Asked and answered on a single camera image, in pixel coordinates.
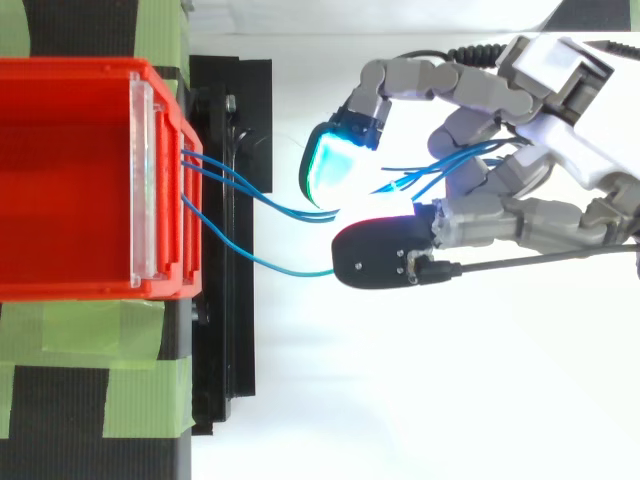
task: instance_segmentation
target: blue wire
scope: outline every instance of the blue wire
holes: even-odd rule
[[[276,209],[282,208],[282,209],[285,209],[285,210],[287,210],[287,211],[289,211],[291,213],[294,213],[296,215],[306,216],[306,217],[327,217],[327,216],[335,216],[335,214],[338,213],[337,210],[330,211],[330,212],[302,212],[300,210],[293,210],[293,209],[290,209],[290,208],[283,207],[282,205],[279,205],[279,204],[273,202],[272,200],[270,200],[269,198],[265,197],[264,194],[262,192],[260,192],[260,190],[258,190],[256,187],[254,187],[251,184],[251,182],[249,182],[249,180],[244,178],[239,173],[235,172],[233,169],[227,167],[224,163],[221,163],[221,162],[219,162],[217,160],[214,160],[211,157],[207,157],[206,155],[202,155],[202,154],[196,153],[196,152],[191,152],[189,150],[182,150],[182,153],[185,154],[185,155],[188,155],[190,157],[198,158],[198,159],[202,160],[203,162],[210,163],[211,165],[215,165],[216,167],[220,168],[221,170],[227,172],[229,175],[237,178],[238,182],[240,182],[248,190],[250,190],[253,193],[253,195],[255,196],[255,198],[264,199],[265,203],[267,203],[268,205],[270,205],[270,206],[272,206],[272,207],[274,207]],[[196,165],[194,165],[194,167],[195,167],[194,170],[196,170],[196,171],[202,170],[199,167],[197,167]]]
[[[220,238],[220,240],[224,242],[225,245],[227,245],[234,252],[242,255],[245,258],[248,258],[252,262],[270,268],[271,270],[275,270],[276,272],[291,275],[292,277],[312,278],[324,277],[326,275],[333,274],[333,270],[325,270],[323,272],[294,272],[293,270],[287,270],[286,268],[278,267],[277,265],[262,260],[247,252],[246,250],[240,248],[238,245],[229,240],[226,235],[222,233],[222,231],[218,227],[216,227],[207,217],[205,217],[204,214],[200,210],[198,210],[184,194],[182,194],[182,201],[187,206],[187,208],[189,208],[189,210],[191,210],[207,227],[209,227],[213,231],[213,233],[215,233]]]
[[[440,175],[438,175],[436,178],[434,178],[433,180],[431,180],[424,188],[422,188],[418,193],[416,193],[413,197],[411,197],[411,200],[413,200],[414,202],[416,200],[418,200],[422,195],[424,195],[431,187],[433,187],[436,183],[438,183],[440,180],[442,180],[443,178],[446,178],[448,175],[452,174],[455,170],[457,170],[458,168],[460,168],[462,165],[465,164],[465,162],[467,161],[467,159],[462,159],[460,161],[458,161],[458,163],[456,163],[454,166],[452,166],[451,168],[449,168],[448,170],[445,170],[444,172],[442,172]]]
[[[449,162],[451,162],[451,160],[454,160],[455,158],[460,157],[461,155],[467,155],[470,153],[470,151],[472,150],[476,150],[478,148],[480,149],[486,149],[483,152],[480,153],[474,153],[474,155],[483,155],[483,154],[487,154],[487,153],[491,153],[494,152],[496,150],[498,150],[500,147],[508,144],[508,143],[512,143],[512,144],[521,144],[523,143],[523,141],[517,137],[512,137],[512,138],[505,138],[505,139],[501,139],[501,140],[487,140],[486,142],[480,142],[480,143],[476,143],[475,145],[471,145],[469,147],[466,147],[462,150],[458,150],[455,153],[452,153],[451,155],[438,160],[435,163],[432,163],[431,165],[428,165],[426,167],[383,167],[382,170],[386,171],[386,172],[408,172],[408,171],[423,171],[423,170],[427,170],[427,169],[433,169],[434,167],[439,168],[442,165],[445,165]]]
[[[224,177],[221,177],[220,175],[216,175],[215,173],[212,173],[212,172],[209,172],[207,170],[204,170],[203,168],[200,168],[197,165],[194,165],[192,163],[183,161],[182,164],[185,167],[190,168],[190,169],[200,173],[201,175],[204,175],[205,177],[213,178],[214,180],[218,180],[218,181],[221,181],[223,183],[230,184],[231,186],[234,186],[234,187],[236,187],[236,186],[240,187],[240,185],[238,185],[237,183],[235,183],[235,182],[233,182],[231,180],[228,180],[228,179],[226,179]],[[260,193],[257,189],[255,189],[253,186],[252,186],[252,188],[253,188],[253,190],[255,190],[255,193],[252,192],[252,191],[249,191],[249,189],[244,189],[244,187],[241,187],[241,188],[243,188],[244,193],[247,193],[248,195],[251,195],[252,197],[260,200],[263,203],[266,203],[270,207],[275,208],[279,212],[287,215],[288,217],[291,217],[291,218],[293,218],[295,220],[300,220],[301,222],[307,222],[307,223],[329,223],[329,222],[332,222],[333,219],[335,218],[335,215],[326,216],[327,215],[326,212],[320,213],[320,215],[325,215],[324,217],[319,217],[319,216],[317,216],[319,212],[318,213],[316,213],[316,212],[299,212],[298,210],[291,210],[289,208],[283,207],[282,205],[279,205],[279,204],[275,203],[274,201],[270,200],[265,195]],[[310,213],[313,216],[311,216],[311,217],[305,216],[307,213]]]

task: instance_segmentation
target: black cable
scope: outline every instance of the black cable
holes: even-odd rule
[[[449,50],[449,57],[456,63],[477,68],[494,68],[506,45],[476,45]]]
[[[533,257],[512,258],[509,260],[496,260],[494,262],[471,263],[461,266],[461,273],[484,272],[487,270],[498,270],[501,268],[523,267],[526,265],[539,265],[541,263],[561,262],[577,258],[588,258],[596,255],[607,255],[609,253],[631,253],[640,252],[640,244],[637,245],[610,245],[604,247],[583,248],[570,252],[549,253],[546,255],[535,255]]]
[[[497,260],[495,262],[471,263],[461,265],[456,262],[433,261],[428,257],[420,257],[416,260],[415,275],[416,282],[420,285],[441,283],[459,277],[463,273],[485,272],[487,270],[498,270],[502,268],[523,267],[526,265],[539,265],[542,263],[560,262],[563,260],[573,260],[578,258],[593,257],[595,255],[605,255],[609,253],[631,253],[640,252],[640,244],[637,245],[610,245],[605,247],[583,248],[570,252],[550,253],[546,255],[535,255],[533,257],[511,258],[509,260]]]
[[[453,59],[449,55],[439,50],[416,50],[415,52],[403,53],[396,58],[418,58],[418,57],[437,57],[445,62],[451,62]]]
[[[640,60],[640,48],[625,45],[624,43],[612,42],[611,40],[600,40],[596,42],[585,42],[590,47],[597,48],[603,52],[612,53],[632,60]]]

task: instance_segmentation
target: black metal frame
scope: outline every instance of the black metal frame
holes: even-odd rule
[[[190,122],[205,154],[269,191],[271,62],[191,57],[191,87]],[[237,110],[230,108],[232,99]],[[221,173],[211,165],[205,168]],[[252,252],[252,198],[205,178],[203,213],[234,243]],[[206,227],[203,293],[195,307],[193,434],[207,435],[213,422],[228,418],[232,398],[255,395],[255,354],[253,263],[226,248]]]

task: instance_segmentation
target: black and green striped surface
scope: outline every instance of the black and green striped surface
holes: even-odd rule
[[[0,56],[147,58],[182,100],[187,27],[180,0],[0,0]],[[167,302],[157,360],[190,355],[191,300]],[[190,431],[103,438],[108,381],[107,369],[16,366],[0,479],[189,480]]]

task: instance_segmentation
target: blue cable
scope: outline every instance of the blue cable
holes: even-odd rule
[[[455,170],[457,170],[458,168],[460,168],[462,165],[464,165],[464,163],[466,162],[466,159],[460,160],[458,161],[458,163],[456,163],[454,166],[452,166],[451,168],[449,168],[448,170],[445,170],[444,172],[442,172],[440,175],[438,175],[436,178],[434,178],[433,180],[431,180],[424,188],[422,188],[418,193],[416,193],[413,197],[411,197],[411,200],[413,200],[414,202],[417,201],[422,195],[424,195],[429,189],[431,189],[431,187],[433,187],[436,183],[438,183],[440,180],[442,180],[443,178],[446,178],[448,175],[451,175]]]
[[[287,215],[288,217],[291,217],[295,220],[300,220],[301,222],[307,222],[307,223],[329,223],[332,222],[333,219],[335,218],[335,215],[331,215],[330,212],[300,212],[298,210],[291,210],[289,208],[283,207],[282,205],[279,205],[277,203],[275,203],[274,201],[270,200],[268,197],[266,197],[265,195],[263,195],[262,193],[260,193],[257,189],[255,189],[253,186],[252,188],[254,188],[255,192],[249,191],[249,189],[246,189],[244,187],[242,187],[241,185],[226,179],[224,177],[221,177],[220,175],[216,175],[215,173],[209,172],[208,170],[205,170],[203,168],[198,167],[197,165],[194,165],[192,163],[189,162],[182,162],[182,164],[187,167],[190,168],[198,173],[200,173],[201,175],[204,175],[205,177],[209,177],[209,178],[213,178],[214,180],[218,180],[219,182],[223,182],[226,183],[227,185],[231,185],[234,188],[238,188],[240,187],[243,193],[246,193],[247,195],[250,195],[254,198],[256,198],[257,200],[260,200],[263,203],[266,203],[267,205],[269,205],[270,207],[275,208],[276,210],[278,210],[279,212]]]
[[[274,201],[270,200],[269,198],[267,198],[262,192],[260,192],[260,190],[258,190],[256,187],[254,187],[251,184],[251,182],[249,182],[249,180],[244,178],[239,173],[235,172],[233,169],[227,167],[224,163],[221,163],[221,162],[219,162],[217,160],[214,160],[211,157],[207,157],[206,155],[202,155],[202,154],[196,153],[196,152],[191,152],[189,150],[182,150],[182,153],[185,154],[185,155],[188,155],[190,157],[198,158],[198,159],[202,160],[203,162],[210,163],[211,165],[215,165],[216,167],[220,168],[221,170],[227,172],[229,175],[237,178],[238,181],[242,185],[245,186],[245,188],[247,188],[249,191],[252,192],[252,194],[253,194],[253,196],[255,198],[260,199],[261,201],[264,201],[264,203],[266,203],[269,206],[272,206],[273,208],[275,208],[277,210],[280,210],[282,213],[285,213],[285,212],[283,210],[281,210],[281,209],[284,209],[287,212],[293,213],[295,215],[303,216],[303,217],[333,217],[333,216],[335,216],[336,213],[338,213],[337,210],[330,211],[330,212],[302,212],[300,210],[293,210],[293,209],[290,209],[290,208],[283,207],[282,205],[279,205],[279,204],[275,203]],[[207,172],[207,170],[200,169],[196,165],[193,165],[193,167],[195,167],[194,170],[200,171],[200,173]],[[311,222],[311,223],[325,223],[326,221],[327,220],[325,220],[324,222]]]
[[[204,214],[200,210],[198,210],[195,207],[195,205],[193,205],[184,194],[182,194],[182,201],[187,206],[187,208],[189,208],[189,210],[191,210],[207,227],[209,227],[213,231],[213,233],[215,233],[220,238],[220,240],[224,242],[225,245],[227,245],[234,252],[251,260],[252,262],[255,262],[262,266],[270,268],[271,270],[275,270],[276,272],[284,273],[286,275],[291,275],[292,277],[313,278],[313,277],[324,277],[326,275],[333,274],[333,270],[325,270],[323,272],[294,272],[293,270],[287,270],[286,268],[278,267],[277,265],[274,265],[265,260],[262,260],[252,255],[251,253],[247,252],[246,250],[240,248],[238,245],[236,245],[231,240],[229,240],[229,238],[227,238],[227,236],[224,233],[222,233],[222,231],[218,227],[216,227],[207,217],[205,217]]]

